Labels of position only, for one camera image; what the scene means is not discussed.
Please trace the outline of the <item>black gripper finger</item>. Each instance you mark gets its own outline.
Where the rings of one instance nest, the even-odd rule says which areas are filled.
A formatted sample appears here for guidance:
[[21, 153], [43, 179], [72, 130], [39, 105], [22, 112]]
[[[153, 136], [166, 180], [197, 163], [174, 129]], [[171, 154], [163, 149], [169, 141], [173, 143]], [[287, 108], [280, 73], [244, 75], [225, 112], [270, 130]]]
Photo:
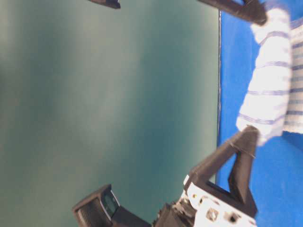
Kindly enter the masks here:
[[264, 4], [259, 0], [243, 0], [243, 4], [233, 0], [200, 0], [199, 2], [260, 26], [267, 21]]

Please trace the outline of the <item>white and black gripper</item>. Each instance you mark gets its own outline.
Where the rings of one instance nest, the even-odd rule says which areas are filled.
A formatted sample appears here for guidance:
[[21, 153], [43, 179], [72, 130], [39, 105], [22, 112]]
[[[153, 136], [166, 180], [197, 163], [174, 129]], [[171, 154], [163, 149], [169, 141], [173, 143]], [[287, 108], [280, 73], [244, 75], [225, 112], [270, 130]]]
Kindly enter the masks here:
[[204, 183], [236, 154], [228, 178], [229, 192], [211, 182], [205, 183], [207, 191], [190, 183], [179, 200], [163, 206], [152, 226], [255, 227], [257, 224], [253, 217], [257, 213], [257, 206], [249, 183], [258, 135], [257, 128], [247, 126], [193, 167], [188, 174], [189, 183]]

